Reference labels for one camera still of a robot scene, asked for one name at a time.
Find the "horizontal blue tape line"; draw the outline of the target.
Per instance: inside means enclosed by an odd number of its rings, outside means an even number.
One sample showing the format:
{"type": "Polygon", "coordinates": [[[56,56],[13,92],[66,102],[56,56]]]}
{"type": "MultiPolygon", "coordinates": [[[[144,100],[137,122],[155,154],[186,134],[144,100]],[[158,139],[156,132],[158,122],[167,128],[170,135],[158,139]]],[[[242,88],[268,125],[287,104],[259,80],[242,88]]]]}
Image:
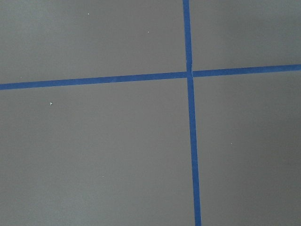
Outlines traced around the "horizontal blue tape line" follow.
{"type": "MultiPolygon", "coordinates": [[[[193,71],[191,77],[195,78],[195,77],[211,77],[211,76],[240,75],[240,74],[253,74],[253,73],[278,73],[278,72],[299,71],[300,69],[301,69],[300,64],[214,69],[214,70],[193,71]]],[[[103,83],[133,82],[133,81],[183,79],[188,77],[189,76],[187,75],[186,72],[122,75],[122,76],[80,78],[80,79],[67,79],[67,80],[5,83],[0,85],[0,89],[1,90],[32,89],[32,88],[47,88],[47,87],[61,87],[61,86],[92,85],[92,84],[103,84],[103,83]]]]}

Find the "vertical blue tape line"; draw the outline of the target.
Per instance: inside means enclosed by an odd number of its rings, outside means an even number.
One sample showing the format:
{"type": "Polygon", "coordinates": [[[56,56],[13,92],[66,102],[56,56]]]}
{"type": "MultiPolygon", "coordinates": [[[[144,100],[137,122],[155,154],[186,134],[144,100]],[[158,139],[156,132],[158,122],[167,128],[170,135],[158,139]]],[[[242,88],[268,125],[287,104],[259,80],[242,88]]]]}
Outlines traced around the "vertical blue tape line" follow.
{"type": "Polygon", "coordinates": [[[190,4],[189,4],[188,0],[184,0],[182,3],[183,3],[185,53],[186,53],[186,77],[187,77],[187,90],[188,90],[190,152],[191,152],[192,182],[193,182],[194,218],[195,218],[195,225],[200,226],[200,225],[202,225],[202,222],[201,222],[201,205],[200,205],[200,191],[199,191],[195,96],[194,96],[194,81],[193,81],[193,72],[192,72],[190,4]]]}

